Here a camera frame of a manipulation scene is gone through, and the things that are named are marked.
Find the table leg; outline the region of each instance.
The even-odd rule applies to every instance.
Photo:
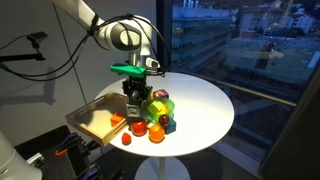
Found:
[[[190,180],[184,164],[174,157],[150,157],[142,162],[135,176],[136,180]]]

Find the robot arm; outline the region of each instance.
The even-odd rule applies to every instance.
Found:
[[[129,64],[137,67],[159,68],[155,60],[150,59],[150,42],[152,28],[145,22],[148,21],[143,17],[133,20],[119,20],[116,22],[105,22],[100,19],[95,12],[91,10],[82,0],[52,0],[74,18],[87,31],[92,27],[102,26],[97,29],[93,36],[97,43],[104,49],[113,51],[129,52]]]

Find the window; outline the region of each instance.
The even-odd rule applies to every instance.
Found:
[[[234,125],[223,141],[261,163],[319,67],[318,39],[296,27],[302,19],[289,14],[288,22],[291,17],[296,18],[292,24],[279,26],[285,10],[298,3],[295,1],[276,9],[274,2],[268,1],[272,9],[268,11],[259,7],[262,2],[259,0],[246,4],[217,1],[210,8],[201,1],[195,8],[183,7],[183,0],[173,0],[172,13],[179,11],[181,16],[166,22],[172,24],[173,30],[182,28],[177,25],[184,28],[184,36],[172,34],[170,42],[185,46],[198,39],[184,51],[172,49],[172,62],[179,63],[173,63],[171,69],[202,77],[225,90],[236,114]],[[193,17],[186,18],[183,11]],[[312,9],[304,13],[314,14]]]

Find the floor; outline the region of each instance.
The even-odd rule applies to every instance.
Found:
[[[100,157],[96,163],[107,179],[115,172],[123,170],[123,179],[131,180],[146,158],[114,148]],[[191,180],[258,180],[212,148],[177,158],[186,166]]]

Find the orange block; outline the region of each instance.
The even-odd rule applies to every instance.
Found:
[[[116,126],[122,119],[124,118],[124,115],[121,113],[114,113],[112,117],[110,118],[111,121],[111,127]]]

